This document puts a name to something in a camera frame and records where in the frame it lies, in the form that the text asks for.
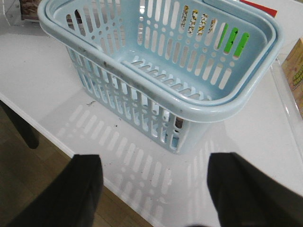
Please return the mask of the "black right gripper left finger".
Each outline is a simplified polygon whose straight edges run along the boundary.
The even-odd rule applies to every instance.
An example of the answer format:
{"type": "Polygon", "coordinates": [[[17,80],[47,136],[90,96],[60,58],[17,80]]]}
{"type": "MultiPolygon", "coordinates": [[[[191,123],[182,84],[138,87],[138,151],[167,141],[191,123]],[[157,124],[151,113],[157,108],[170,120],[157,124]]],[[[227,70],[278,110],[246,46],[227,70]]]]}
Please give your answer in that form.
{"type": "Polygon", "coordinates": [[[103,188],[99,155],[74,155],[9,227],[90,227],[103,188]]]}

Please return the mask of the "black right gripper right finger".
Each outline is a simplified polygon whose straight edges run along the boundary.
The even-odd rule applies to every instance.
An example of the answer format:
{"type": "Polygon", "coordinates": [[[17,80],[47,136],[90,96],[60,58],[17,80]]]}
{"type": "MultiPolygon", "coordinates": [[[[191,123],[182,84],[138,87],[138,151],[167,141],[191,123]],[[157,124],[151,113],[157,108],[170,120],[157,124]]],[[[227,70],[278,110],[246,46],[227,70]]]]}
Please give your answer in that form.
{"type": "Polygon", "coordinates": [[[207,186],[222,227],[301,227],[303,198],[237,153],[212,153],[207,186]]]}

